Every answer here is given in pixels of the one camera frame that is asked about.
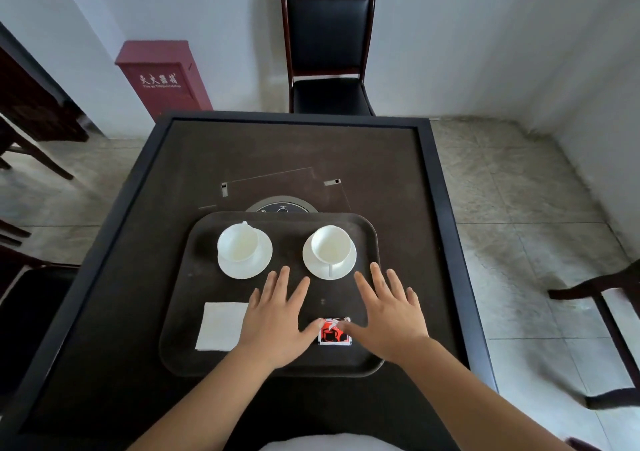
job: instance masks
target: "black backrest cushion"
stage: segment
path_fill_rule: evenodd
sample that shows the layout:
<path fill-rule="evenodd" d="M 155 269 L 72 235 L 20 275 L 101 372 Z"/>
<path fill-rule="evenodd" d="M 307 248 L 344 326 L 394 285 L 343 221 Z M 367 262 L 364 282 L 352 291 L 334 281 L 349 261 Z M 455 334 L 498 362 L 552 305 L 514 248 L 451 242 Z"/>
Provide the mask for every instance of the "black backrest cushion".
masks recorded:
<path fill-rule="evenodd" d="M 369 0 L 287 0 L 296 71 L 360 67 Z"/>

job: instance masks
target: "napkin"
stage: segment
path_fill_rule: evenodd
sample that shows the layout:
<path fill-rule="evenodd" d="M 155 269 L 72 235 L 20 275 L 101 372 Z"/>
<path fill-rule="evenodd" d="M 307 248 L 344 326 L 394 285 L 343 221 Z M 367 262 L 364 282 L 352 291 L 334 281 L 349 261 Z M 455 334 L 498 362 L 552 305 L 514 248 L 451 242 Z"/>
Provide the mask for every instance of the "napkin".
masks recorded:
<path fill-rule="evenodd" d="M 246 302 L 205 302 L 196 350 L 232 350 L 240 340 Z"/>

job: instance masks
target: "saucer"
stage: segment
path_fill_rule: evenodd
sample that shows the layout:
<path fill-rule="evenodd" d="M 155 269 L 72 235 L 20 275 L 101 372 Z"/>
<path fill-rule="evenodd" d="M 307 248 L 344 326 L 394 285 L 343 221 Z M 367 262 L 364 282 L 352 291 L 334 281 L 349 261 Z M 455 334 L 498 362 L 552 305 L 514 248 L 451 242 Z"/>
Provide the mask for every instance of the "saucer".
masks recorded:
<path fill-rule="evenodd" d="M 328 264 L 319 261 L 311 251 L 311 237 L 313 237 L 313 234 L 309 236 L 305 242 L 305 246 L 302 248 L 302 260 L 305 261 L 305 266 L 307 266 L 307 269 L 309 269 L 311 274 L 319 277 L 320 279 L 334 281 L 335 279 L 340 279 L 351 272 L 351 269 L 356 265 L 356 259 L 358 258 L 358 253 L 356 252 L 356 246 L 354 245 L 353 240 L 351 240 L 351 250 L 349 251 L 349 255 L 342 263 L 339 265 L 336 264 L 337 267 L 332 268 L 333 275 L 330 277 Z"/>
<path fill-rule="evenodd" d="M 269 236 L 262 230 L 254 228 L 258 232 L 257 253 L 249 261 L 231 262 L 218 256 L 218 265 L 222 272 L 234 279 L 249 279 L 262 272 L 271 261 L 273 245 Z"/>

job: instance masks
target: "white teacup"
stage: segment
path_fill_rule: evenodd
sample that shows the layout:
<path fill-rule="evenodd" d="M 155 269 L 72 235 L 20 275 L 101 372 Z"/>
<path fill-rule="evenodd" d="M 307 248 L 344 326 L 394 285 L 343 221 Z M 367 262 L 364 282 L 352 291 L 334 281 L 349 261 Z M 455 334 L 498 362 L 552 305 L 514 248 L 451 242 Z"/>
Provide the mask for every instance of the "white teacup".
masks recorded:
<path fill-rule="evenodd" d="M 218 238 L 218 255 L 230 262 L 249 261 L 258 251 L 259 236 L 246 221 L 227 227 Z"/>
<path fill-rule="evenodd" d="M 328 265 L 329 277 L 332 277 L 333 269 L 339 267 L 351 252 L 351 237 L 340 227 L 325 225 L 311 236 L 311 251 Z"/>

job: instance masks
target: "person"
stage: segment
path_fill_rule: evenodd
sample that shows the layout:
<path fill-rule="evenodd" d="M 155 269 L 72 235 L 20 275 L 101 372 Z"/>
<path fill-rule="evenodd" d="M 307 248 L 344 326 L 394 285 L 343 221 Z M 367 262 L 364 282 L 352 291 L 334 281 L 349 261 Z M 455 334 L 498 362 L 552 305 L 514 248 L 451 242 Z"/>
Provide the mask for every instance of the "person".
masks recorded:
<path fill-rule="evenodd" d="M 340 329 L 366 349 L 399 365 L 428 399 L 462 451 L 569 451 L 571 447 L 485 386 L 440 343 L 429 337 L 418 296 L 403 288 L 396 272 L 388 284 L 371 264 L 375 290 L 360 272 L 355 281 L 369 324 L 342 321 Z M 237 346 L 194 389 L 132 446 L 140 450 L 219 451 L 240 415 L 276 368 L 287 365 L 313 342 L 323 319 L 298 329 L 298 314 L 310 279 L 303 277 L 287 301 L 289 267 L 267 276 L 255 289 Z M 396 450 L 369 436 L 309 436 L 268 444 L 263 450 Z"/>

